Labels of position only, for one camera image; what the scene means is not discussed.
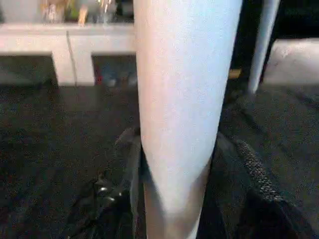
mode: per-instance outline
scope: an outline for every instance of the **white shelf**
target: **white shelf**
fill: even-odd
[[[52,55],[59,85],[95,84],[92,55],[135,52],[131,23],[0,25],[0,55]]]
[[[54,35],[133,35],[134,25],[132,23],[111,23],[111,24],[0,24],[0,34],[41,34]]]

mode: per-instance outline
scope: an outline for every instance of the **white metal leg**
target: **white metal leg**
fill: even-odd
[[[59,85],[74,85],[75,77],[65,35],[0,35],[0,55],[52,55]]]
[[[260,82],[271,34],[273,32],[280,0],[264,0],[259,23],[255,53],[248,83],[248,92],[254,94]]]
[[[194,239],[241,1],[134,4],[148,238]]]

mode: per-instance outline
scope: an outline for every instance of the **clutter on shelf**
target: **clutter on shelf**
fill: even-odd
[[[134,19],[132,0],[41,0],[41,13],[46,23],[105,24]]]
[[[134,87],[138,83],[134,56],[93,57],[97,85]]]

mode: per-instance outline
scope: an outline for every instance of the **dark floor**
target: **dark floor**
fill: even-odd
[[[0,238],[56,238],[81,185],[107,170],[122,131],[139,124],[136,89],[0,88]]]

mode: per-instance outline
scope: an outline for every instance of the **white pole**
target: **white pole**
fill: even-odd
[[[254,94],[259,86],[271,33],[273,32],[280,0],[264,0],[255,53],[250,69],[248,92]]]
[[[135,0],[149,239],[194,239],[241,0]]]

